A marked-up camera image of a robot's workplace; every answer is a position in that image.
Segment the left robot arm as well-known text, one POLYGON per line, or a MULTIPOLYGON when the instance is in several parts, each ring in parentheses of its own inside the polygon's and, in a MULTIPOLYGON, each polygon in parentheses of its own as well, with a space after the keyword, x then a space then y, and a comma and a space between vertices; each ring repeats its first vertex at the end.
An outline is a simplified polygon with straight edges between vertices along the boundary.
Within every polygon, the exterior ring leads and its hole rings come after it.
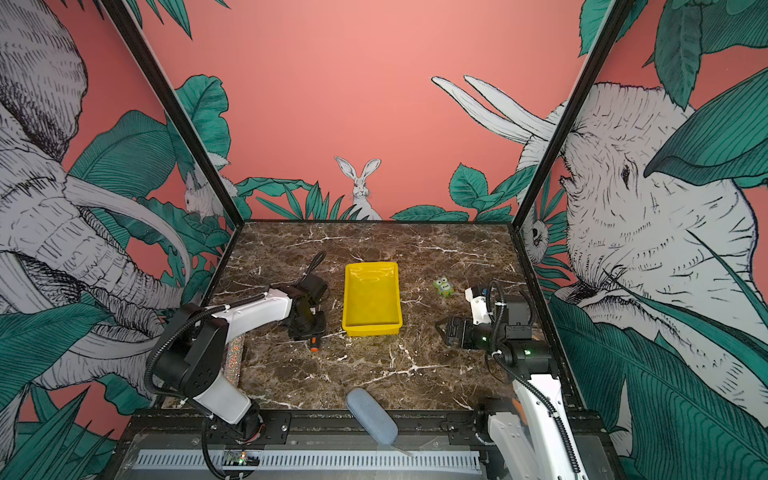
POLYGON ((299 280, 273 284, 251 299, 180 307, 149 353, 145 388, 190 401, 209 420, 222 424, 238 443, 257 440, 264 430, 260 408, 227 379, 226 351, 234 339, 277 323, 287 328, 291 339, 305 341, 317 352, 326 332, 320 303, 328 285, 314 270, 324 258, 324 252, 317 253, 299 280))

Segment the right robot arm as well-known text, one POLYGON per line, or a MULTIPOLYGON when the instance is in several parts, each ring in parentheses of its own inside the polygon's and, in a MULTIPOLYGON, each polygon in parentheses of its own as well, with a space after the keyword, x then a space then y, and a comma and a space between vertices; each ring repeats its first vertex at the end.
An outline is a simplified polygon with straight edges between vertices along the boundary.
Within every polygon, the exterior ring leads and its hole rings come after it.
POLYGON ((464 296, 470 318, 435 324, 443 342, 484 353, 486 366, 506 375, 520 407, 487 398, 475 410, 475 436, 501 454, 511 479, 586 479, 564 405, 559 367, 550 346, 533 338, 539 315, 528 294, 506 294, 496 280, 473 286, 464 296))

